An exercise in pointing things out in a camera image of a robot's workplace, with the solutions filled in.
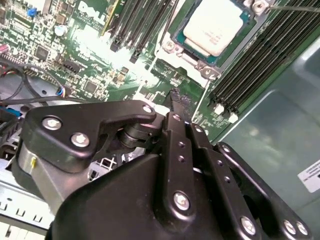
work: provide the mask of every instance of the sticker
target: sticker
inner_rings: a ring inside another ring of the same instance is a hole
[[[302,181],[310,193],[320,189],[320,160],[312,164],[306,170],[298,174],[298,178]]]

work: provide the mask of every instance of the motherboard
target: motherboard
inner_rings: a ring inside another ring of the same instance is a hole
[[[320,2],[0,0],[0,56],[89,102],[162,105],[178,89],[214,141],[320,35],[318,13],[273,5]]]

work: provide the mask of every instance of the black plastic bracket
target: black plastic bracket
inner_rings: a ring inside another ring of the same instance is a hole
[[[262,239],[245,199],[229,169],[224,156],[212,149],[205,131],[198,125],[189,125],[193,144],[193,159],[202,169],[207,190],[214,199],[215,215],[219,216],[219,226],[225,239]]]
[[[49,117],[59,120],[61,128],[45,128],[42,122]],[[79,173],[106,156],[124,126],[152,123],[155,118],[156,112],[139,100],[39,107],[26,115],[21,139],[39,158],[65,172]],[[71,136],[75,133],[85,134],[89,145],[74,145]]]
[[[191,142],[175,112],[166,116],[161,145],[154,214],[168,230],[183,232],[196,218],[196,194]]]
[[[238,179],[241,192],[253,201],[262,229],[272,239],[310,240],[311,231],[302,219],[269,187],[265,181],[224,142],[215,150],[223,154]]]

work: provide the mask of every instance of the blue capacitor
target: blue capacitor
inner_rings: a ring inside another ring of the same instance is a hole
[[[37,15],[37,9],[34,7],[34,8],[30,8],[26,11],[26,14],[29,16],[29,17],[35,17]]]

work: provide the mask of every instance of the capacitor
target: capacitor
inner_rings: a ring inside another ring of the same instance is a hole
[[[10,51],[11,47],[8,44],[0,45],[0,54],[6,54]]]
[[[68,32],[68,28],[66,25],[59,25],[54,28],[54,33],[58,37],[64,36]]]

